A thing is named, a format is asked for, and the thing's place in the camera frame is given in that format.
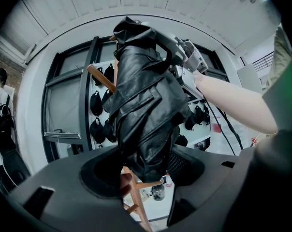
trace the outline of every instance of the brick wall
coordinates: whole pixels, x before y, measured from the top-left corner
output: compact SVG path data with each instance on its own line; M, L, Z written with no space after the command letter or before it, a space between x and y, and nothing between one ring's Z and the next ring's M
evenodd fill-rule
M16 114L17 107L17 96L19 92L20 83L25 72L25 69L17 65L6 56L0 53L0 68L4 68L7 71L8 78L6 80L6 85L15 88L13 106L14 114Z

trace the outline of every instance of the black leather jacket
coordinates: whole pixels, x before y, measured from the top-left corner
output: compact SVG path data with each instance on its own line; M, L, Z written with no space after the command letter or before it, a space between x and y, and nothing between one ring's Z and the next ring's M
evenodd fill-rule
M126 165L143 181L165 175L167 159L187 120L187 96L156 52L156 32L128 17L114 29L117 89L104 104Z

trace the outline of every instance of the floor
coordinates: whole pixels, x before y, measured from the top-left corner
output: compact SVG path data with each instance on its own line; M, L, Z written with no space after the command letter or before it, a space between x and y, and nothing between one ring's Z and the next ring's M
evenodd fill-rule
M162 219L162 220L158 220L158 221L150 222L150 226L152 228L152 231L157 232L157 231L167 229L166 222L167 222L167 218Z

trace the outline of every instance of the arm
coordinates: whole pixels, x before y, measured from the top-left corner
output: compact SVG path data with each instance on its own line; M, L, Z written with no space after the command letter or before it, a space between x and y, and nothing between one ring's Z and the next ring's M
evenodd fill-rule
M288 37L280 24L275 32L274 37L274 54L273 61L268 75L267 88L269 88L285 71L292 57L292 47Z
M261 94L199 72L194 73L194 82L210 103L240 123L266 134L277 131L275 120Z

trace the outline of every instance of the black bag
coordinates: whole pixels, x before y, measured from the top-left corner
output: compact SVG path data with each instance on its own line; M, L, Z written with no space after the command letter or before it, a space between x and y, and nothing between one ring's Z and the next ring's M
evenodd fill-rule
M11 150L3 157L3 165L9 177L16 185L21 184L31 176L28 168L17 150Z
M102 98L102 106L105 112L109 113L109 111L106 109L106 107L104 107L104 103L108 100L108 98L110 98L113 95L113 93L109 90L107 90Z
M114 83L114 68L112 64L109 64L109 66L106 68L104 72L104 76L111 82Z
M197 121L196 115L193 112L191 112L189 118L187 119L185 123L186 129L191 131L193 126L196 124L196 121Z
M210 124L209 110L208 110L207 106L205 106L205 104L204 104L204 116L203 116L203 120L206 122L207 125Z
M180 146L184 146L186 147L188 144L188 140L186 139L185 136L183 135L179 135L179 137L177 138L177 140L175 141L176 145L180 145Z
M108 122L108 120L105 121L103 126L103 133L110 142L117 142L117 138L114 136L112 125Z
M204 113L199 106L195 107L196 123L201 124L204 119Z
M210 146L210 137L205 139L205 149L208 149Z
M97 144L101 144L105 140L105 135L103 133L103 126L100 123L99 118L96 118L90 125L90 134L97 142Z
M102 67L99 67L99 68L98 68L98 71L101 72L101 73L103 74L102 70L103 70ZM102 83L101 83L100 81L98 81L93 75L91 75L91 76L92 76L92 79L95 81L96 86L99 86L99 85L102 84Z
M98 91L95 91L90 98L90 109L95 116L99 116L103 111L101 98Z
M0 153L3 156L5 153L16 149L16 145L11 138L11 128L14 128L14 123L9 109L10 96L7 96L6 103L0 105Z

